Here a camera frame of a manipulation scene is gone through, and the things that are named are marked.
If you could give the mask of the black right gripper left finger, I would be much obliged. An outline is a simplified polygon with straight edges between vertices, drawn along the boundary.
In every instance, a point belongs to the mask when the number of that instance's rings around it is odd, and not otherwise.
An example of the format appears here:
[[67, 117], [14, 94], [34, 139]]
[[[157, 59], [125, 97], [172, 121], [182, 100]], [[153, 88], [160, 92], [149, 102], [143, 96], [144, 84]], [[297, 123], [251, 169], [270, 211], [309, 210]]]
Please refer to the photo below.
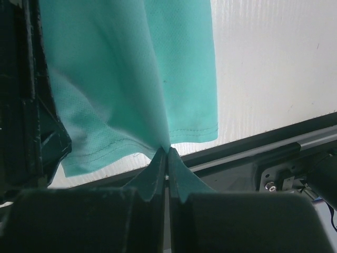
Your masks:
[[166, 153], [120, 188], [25, 190], [5, 215], [1, 252], [162, 252]]

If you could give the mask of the teal t shirt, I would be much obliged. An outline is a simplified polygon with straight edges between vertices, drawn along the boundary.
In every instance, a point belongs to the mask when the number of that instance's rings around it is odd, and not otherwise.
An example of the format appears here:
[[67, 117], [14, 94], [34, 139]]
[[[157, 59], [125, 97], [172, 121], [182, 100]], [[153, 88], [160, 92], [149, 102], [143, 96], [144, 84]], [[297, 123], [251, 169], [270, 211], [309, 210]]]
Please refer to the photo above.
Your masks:
[[40, 1], [67, 177], [218, 136], [209, 1]]

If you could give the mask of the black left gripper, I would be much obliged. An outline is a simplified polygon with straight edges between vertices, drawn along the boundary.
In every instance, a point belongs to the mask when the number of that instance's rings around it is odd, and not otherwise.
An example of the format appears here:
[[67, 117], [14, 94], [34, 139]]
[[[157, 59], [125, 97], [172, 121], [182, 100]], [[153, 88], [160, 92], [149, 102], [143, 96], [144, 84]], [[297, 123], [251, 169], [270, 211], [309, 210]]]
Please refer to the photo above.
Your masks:
[[38, 1], [1, 1], [1, 202], [45, 188], [72, 142], [49, 80]]

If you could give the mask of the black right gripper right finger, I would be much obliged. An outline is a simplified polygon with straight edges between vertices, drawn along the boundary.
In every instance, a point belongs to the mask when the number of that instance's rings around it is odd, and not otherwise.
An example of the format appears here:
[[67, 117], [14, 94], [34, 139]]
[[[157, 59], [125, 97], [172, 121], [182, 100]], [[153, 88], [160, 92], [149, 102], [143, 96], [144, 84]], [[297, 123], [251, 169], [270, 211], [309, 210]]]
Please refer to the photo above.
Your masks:
[[219, 193], [170, 148], [173, 252], [332, 252], [313, 205], [292, 193]]

